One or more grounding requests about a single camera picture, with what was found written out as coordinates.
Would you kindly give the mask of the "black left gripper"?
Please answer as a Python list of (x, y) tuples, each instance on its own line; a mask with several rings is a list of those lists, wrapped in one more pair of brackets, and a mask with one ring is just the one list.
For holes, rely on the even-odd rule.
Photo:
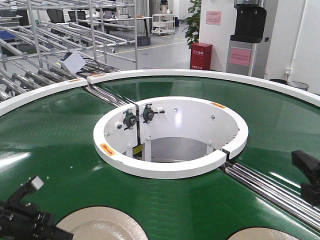
[(26, 195), (38, 191), (44, 182), (29, 177), (7, 200), (0, 202), (0, 238), (3, 240), (71, 240), (73, 234), (54, 224), (55, 215), (38, 211), (34, 205), (13, 207)]

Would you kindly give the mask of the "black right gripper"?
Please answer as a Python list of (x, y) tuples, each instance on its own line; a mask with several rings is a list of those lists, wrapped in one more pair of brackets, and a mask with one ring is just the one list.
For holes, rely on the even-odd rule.
[(302, 150), (291, 152), (291, 161), (310, 181), (300, 184), (300, 195), (312, 206), (320, 205), (320, 160)]

